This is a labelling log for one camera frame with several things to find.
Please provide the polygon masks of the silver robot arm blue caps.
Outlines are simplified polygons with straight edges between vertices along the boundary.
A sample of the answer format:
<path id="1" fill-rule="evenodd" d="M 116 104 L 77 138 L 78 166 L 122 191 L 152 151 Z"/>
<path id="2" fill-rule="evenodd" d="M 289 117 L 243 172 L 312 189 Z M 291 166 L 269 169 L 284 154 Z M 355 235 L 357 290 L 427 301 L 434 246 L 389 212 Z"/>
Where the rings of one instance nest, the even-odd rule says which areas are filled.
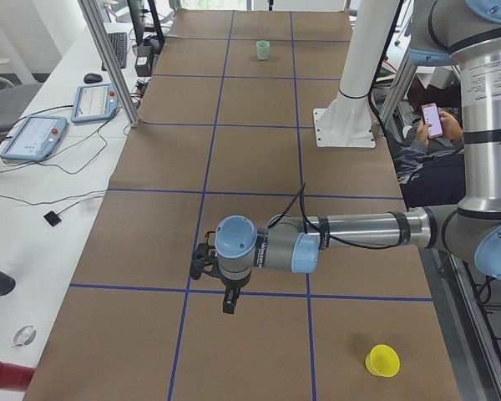
<path id="1" fill-rule="evenodd" d="M 310 273 L 332 246 L 435 248 L 501 281 L 501 1 L 417 1 L 410 54 L 417 65 L 460 68 L 463 144 L 431 157 L 402 188 L 406 211 L 291 217 L 266 226 L 229 216 L 205 234 L 190 276 L 225 286 L 233 313 L 255 268 Z"/>

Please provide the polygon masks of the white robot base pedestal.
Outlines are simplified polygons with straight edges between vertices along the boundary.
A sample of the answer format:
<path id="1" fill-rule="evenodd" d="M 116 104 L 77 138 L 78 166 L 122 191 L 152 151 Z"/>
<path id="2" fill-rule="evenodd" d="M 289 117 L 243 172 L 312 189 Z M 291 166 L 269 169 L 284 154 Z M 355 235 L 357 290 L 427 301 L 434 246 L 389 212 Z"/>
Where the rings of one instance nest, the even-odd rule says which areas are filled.
<path id="1" fill-rule="evenodd" d="M 317 146 L 375 147 L 368 99 L 401 8 L 398 0 L 360 2 L 337 96 L 327 108 L 313 110 Z"/>

